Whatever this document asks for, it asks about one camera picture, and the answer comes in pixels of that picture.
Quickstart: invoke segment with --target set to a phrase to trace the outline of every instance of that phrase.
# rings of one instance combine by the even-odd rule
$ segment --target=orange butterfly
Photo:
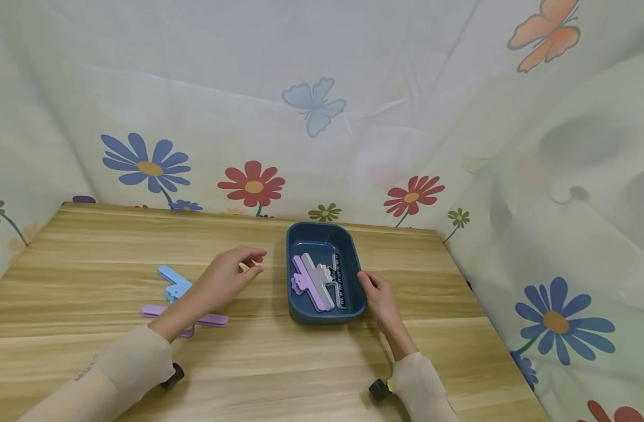
[[[527,18],[514,30],[512,39],[507,43],[510,50],[518,50],[539,40],[532,53],[519,64],[517,72],[529,72],[542,63],[551,62],[580,40],[580,29],[566,26],[574,21],[579,0],[542,0],[540,13]]]

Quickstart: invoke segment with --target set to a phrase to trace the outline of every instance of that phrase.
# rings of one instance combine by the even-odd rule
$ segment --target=blue foam piece
[[[165,293],[165,298],[167,298],[170,303],[178,301],[178,299],[182,297],[185,292],[188,292],[188,289],[193,285],[190,281],[181,277],[179,273],[168,266],[158,268],[158,274],[172,284],[167,287]]]

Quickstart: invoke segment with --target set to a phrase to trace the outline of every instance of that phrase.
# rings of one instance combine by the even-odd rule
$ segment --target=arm
[[[406,330],[392,285],[383,277],[361,271],[358,278],[368,307],[392,349],[394,365],[388,385],[406,406],[413,422],[459,422],[432,362],[420,354]]]
[[[170,343],[202,315],[242,292],[263,271],[256,263],[263,262],[264,256],[265,250],[246,247],[216,255],[193,287],[161,316],[98,353],[80,375],[19,422],[113,421],[174,374]]]

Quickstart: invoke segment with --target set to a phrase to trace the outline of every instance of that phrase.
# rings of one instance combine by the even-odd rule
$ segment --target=yellow flower center
[[[244,190],[246,190],[249,193],[258,193],[263,190],[263,187],[264,187],[263,183],[251,181],[251,182],[247,182],[247,184],[244,186]]]
[[[150,161],[139,161],[137,163],[137,167],[139,168],[139,171],[146,176],[162,176],[164,173],[161,166],[151,163]]]
[[[406,203],[412,203],[418,200],[418,198],[420,198],[420,194],[418,192],[411,192],[409,194],[406,194],[406,196],[404,197],[404,201]]]
[[[549,311],[544,316],[544,326],[556,334],[565,334],[570,330],[570,324],[558,312]]]

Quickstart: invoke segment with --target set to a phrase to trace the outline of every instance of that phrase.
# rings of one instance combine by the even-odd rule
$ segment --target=red flower
[[[391,207],[387,210],[387,213],[394,212],[394,217],[399,217],[403,214],[406,209],[408,209],[409,215],[417,214],[420,208],[418,204],[423,205],[432,205],[437,201],[435,193],[441,192],[446,188],[444,185],[433,187],[439,181],[439,176],[429,178],[424,176],[418,179],[417,176],[413,176],[408,181],[408,192],[402,188],[392,188],[387,194],[393,198],[398,199],[389,199],[386,200],[383,205],[385,207]]]
[[[611,422],[605,410],[597,401],[589,400],[587,402],[589,412],[596,418],[597,422]],[[620,407],[615,410],[615,422],[644,422],[644,418],[638,411],[632,407]]]
[[[285,183],[282,178],[272,178],[277,173],[276,167],[270,167],[261,174],[261,164],[258,161],[247,161],[244,173],[230,167],[226,169],[226,176],[232,182],[219,182],[221,189],[238,189],[228,194],[228,199],[244,199],[246,207],[267,207],[271,199],[282,197],[278,190],[282,190]]]

